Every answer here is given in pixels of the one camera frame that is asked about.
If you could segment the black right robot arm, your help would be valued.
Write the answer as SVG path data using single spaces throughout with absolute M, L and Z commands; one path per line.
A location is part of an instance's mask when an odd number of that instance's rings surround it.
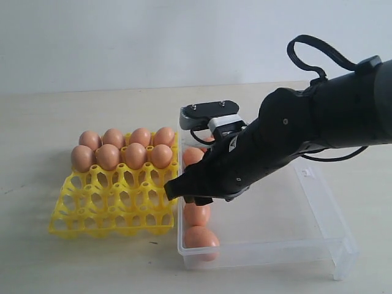
M 164 189 L 169 200 L 229 202 L 298 157 L 317 160 L 317 153 L 341 148 L 359 154 L 389 143 L 391 62 L 372 58 L 353 73 L 304 91 L 276 89 L 263 100 L 257 119 L 215 143 Z

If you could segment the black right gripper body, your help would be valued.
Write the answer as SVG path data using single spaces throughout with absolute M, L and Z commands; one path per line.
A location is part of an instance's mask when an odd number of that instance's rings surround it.
M 233 200 L 254 182 L 286 166 L 304 153 L 319 153 L 312 143 L 311 95 L 279 88 L 260 106 L 258 118 L 238 135 L 215 143 L 191 167 L 205 176 L 207 195 Z

